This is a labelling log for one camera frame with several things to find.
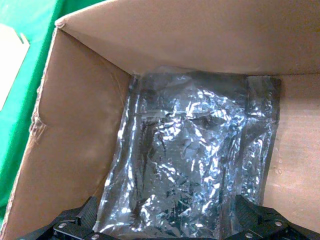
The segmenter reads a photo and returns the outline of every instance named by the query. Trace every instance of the white paper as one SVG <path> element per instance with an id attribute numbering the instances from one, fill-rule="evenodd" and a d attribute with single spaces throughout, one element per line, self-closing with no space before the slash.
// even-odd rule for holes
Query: white paper
<path id="1" fill-rule="evenodd" d="M 0 111 L 30 46 L 23 34 L 21 39 L 13 28 L 0 24 Z"/>

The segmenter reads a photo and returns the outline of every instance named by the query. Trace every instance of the clear plastic bag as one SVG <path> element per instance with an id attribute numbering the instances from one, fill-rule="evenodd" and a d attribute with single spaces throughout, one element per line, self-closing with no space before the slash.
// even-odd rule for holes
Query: clear plastic bag
<path id="1" fill-rule="evenodd" d="M 279 119 L 268 76 L 161 67 L 134 79 L 95 231 L 225 238 L 234 200 L 261 203 Z"/>

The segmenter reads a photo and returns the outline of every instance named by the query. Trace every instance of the black plastic part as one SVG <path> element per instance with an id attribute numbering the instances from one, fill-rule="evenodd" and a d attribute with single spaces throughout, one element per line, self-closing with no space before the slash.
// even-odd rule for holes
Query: black plastic part
<path id="1" fill-rule="evenodd" d="M 49 225 L 37 229 L 17 240 L 56 240 L 60 239 L 54 235 L 53 226 L 59 222 L 69 222 L 74 225 L 92 229 L 96 223 L 98 213 L 97 198 L 91 196 L 81 206 L 65 210 L 59 214 Z"/>
<path id="2" fill-rule="evenodd" d="M 53 226 L 53 235 L 63 240 L 82 240 L 94 231 L 70 222 L 58 222 Z"/>
<path id="3" fill-rule="evenodd" d="M 52 223 L 31 232 L 18 240 L 118 240 L 94 232 L 97 219 L 97 199 L 90 197 L 83 206 L 63 211 Z M 245 229 L 225 240 L 320 240 L 320 234 L 295 225 L 273 208 L 257 206 L 243 196 L 235 198 L 235 213 Z M 137 238 L 135 240 L 156 240 Z M 213 238 L 188 238 L 179 240 L 215 240 Z"/>

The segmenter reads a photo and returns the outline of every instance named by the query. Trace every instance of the green surface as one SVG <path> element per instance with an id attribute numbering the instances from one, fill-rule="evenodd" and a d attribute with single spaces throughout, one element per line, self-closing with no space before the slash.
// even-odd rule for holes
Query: green surface
<path id="1" fill-rule="evenodd" d="M 101 0 L 0 0 L 0 23 L 23 33 L 30 48 L 0 111 L 0 226 L 29 137 L 37 88 L 59 17 Z"/>

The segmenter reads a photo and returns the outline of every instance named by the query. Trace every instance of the cardboard box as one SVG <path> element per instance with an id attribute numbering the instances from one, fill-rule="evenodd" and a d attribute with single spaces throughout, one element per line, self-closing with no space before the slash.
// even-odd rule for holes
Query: cardboard box
<path id="1" fill-rule="evenodd" d="M 56 22 L 0 239 L 101 196 L 128 82 L 159 65 L 277 75 L 264 205 L 320 232 L 320 2 L 109 0 Z"/>

